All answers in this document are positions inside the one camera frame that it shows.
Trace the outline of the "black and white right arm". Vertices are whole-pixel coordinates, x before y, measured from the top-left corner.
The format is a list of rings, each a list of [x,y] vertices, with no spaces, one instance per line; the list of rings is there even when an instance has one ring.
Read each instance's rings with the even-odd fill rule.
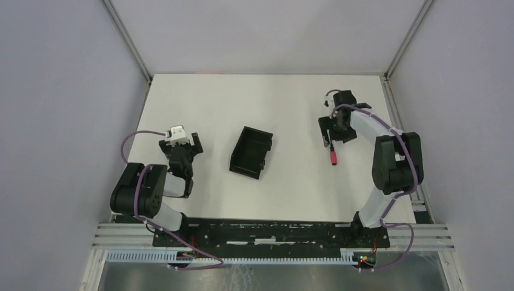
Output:
[[[332,165],[338,162],[335,142],[347,143],[363,136],[373,145],[374,187],[350,224],[351,242],[366,247],[375,238],[373,230],[386,226],[385,219],[395,202],[415,192],[423,181],[421,138],[415,132],[403,132],[385,122],[370,105],[358,103],[350,90],[328,91],[324,106],[329,114],[320,117],[318,124]]]

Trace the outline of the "red handled screwdriver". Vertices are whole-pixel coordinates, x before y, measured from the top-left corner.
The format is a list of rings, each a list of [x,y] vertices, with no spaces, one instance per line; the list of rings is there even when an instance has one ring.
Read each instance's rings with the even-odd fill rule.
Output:
[[[334,148],[334,145],[332,142],[329,144],[329,150],[330,150],[331,165],[336,166],[338,164],[338,158],[337,158],[337,154],[335,152],[335,148]]]

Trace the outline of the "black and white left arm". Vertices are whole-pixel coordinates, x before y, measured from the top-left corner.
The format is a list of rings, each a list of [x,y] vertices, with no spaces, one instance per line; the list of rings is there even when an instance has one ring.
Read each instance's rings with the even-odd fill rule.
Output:
[[[144,165],[128,161],[124,154],[125,143],[142,133],[163,137],[159,148],[167,164]],[[167,239],[174,246],[185,246],[190,241],[188,218],[165,204],[163,198],[187,199],[191,195],[193,161],[203,152],[198,133],[188,136],[180,125],[166,132],[138,130],[125,137],[120,151],[126,167],[110,197],[112,212],[132,216],[162,232],[168,230]]]

